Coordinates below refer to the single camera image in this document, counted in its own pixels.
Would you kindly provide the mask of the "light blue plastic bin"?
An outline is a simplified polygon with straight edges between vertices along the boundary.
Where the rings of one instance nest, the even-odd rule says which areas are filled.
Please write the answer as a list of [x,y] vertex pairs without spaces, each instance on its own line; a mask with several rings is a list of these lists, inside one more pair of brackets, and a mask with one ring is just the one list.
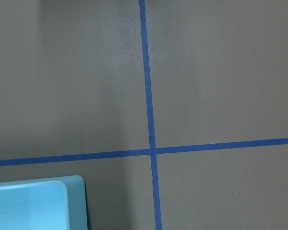
[[0,183],[0,230],[88,229],[78,175]]

